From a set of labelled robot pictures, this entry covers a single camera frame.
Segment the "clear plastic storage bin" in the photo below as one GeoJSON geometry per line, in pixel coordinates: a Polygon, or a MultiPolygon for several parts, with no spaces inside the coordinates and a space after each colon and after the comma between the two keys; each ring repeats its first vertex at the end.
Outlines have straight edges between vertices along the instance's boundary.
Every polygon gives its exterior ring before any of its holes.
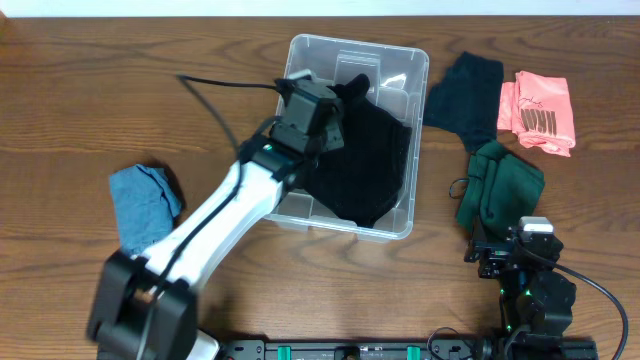
{"type": "Polygon", "coordinates": [[[370,80],[367,99],[412,128],[403,187],[394,206],[371,228],[337,217],[303,190],[287,194],[265,218],[282,228],[303,232],[311,227],[330,229],[379,243],[406,238],[414,223],[428,70],[429,56],[417,48],[311,34],[295,36],[290,42],[285,77],[310,74],[319,83],[335,85],[363,73],[370,80]]]}

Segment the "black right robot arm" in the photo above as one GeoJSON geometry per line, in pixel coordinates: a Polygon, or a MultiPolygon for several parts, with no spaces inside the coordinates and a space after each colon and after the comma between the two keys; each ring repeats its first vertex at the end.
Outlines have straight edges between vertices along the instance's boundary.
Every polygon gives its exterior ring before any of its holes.
{"type": "Polygon", "coordinates": [[[558,338],[569,327],[576,285],[553,268],[563,248],[550,225],[522,225],[502,240],[473,225],[464,260],[478,264],[479,277],[499,283],[505,334],[558,338]]]}

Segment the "dark green garment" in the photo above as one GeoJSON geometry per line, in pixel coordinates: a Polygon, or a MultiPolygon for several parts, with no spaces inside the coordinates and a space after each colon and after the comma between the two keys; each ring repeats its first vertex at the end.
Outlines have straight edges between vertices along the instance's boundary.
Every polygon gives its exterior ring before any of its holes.
{"type": "Polygon", "coordinates": [[[545,186],[544,173],[515,156],[497,141],[484,144],[470,156],[468,183],[456,214],[467,231],[478,219],[497,240],[523,216],[531,216],[545,186]]]}

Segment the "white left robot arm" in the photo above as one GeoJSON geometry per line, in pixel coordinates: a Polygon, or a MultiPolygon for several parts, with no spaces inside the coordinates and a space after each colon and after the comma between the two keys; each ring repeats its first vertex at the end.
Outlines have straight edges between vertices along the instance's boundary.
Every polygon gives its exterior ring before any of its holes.
{"type": "Polygon", "coordinates": [[[306,74],[274,85],[285,112],[244,143],[217,190],[140,255],[105,262],[89,340],[121,359],[214,359],[219,342],[198,327],[197,298],[240,238],[303,186],[319,155],[343,146],[343,102],[306,74]]]}

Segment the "blue cloth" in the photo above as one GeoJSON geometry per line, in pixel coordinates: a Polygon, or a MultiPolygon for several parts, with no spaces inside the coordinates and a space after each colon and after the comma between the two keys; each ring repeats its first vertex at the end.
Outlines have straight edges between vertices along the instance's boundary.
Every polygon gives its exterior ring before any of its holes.
{"type": "Polygon", "coordinates": [[[120,250],[139,255],[169,235],[182,211],[166,171],[136,164],[109,177],[120,250]]]}

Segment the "black knit garment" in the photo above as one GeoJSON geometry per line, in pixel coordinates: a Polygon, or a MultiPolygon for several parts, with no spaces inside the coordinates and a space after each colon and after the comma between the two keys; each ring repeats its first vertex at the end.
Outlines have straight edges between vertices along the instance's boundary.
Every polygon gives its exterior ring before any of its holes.
{"type": "Polygon", "coordinates": [[[323,153],[303,189],[343,220],[371,228],[394,207],[404,185],[412,128],[367,99],[360,74],[330,89],[343,101],[344,146],[323,153]]]}

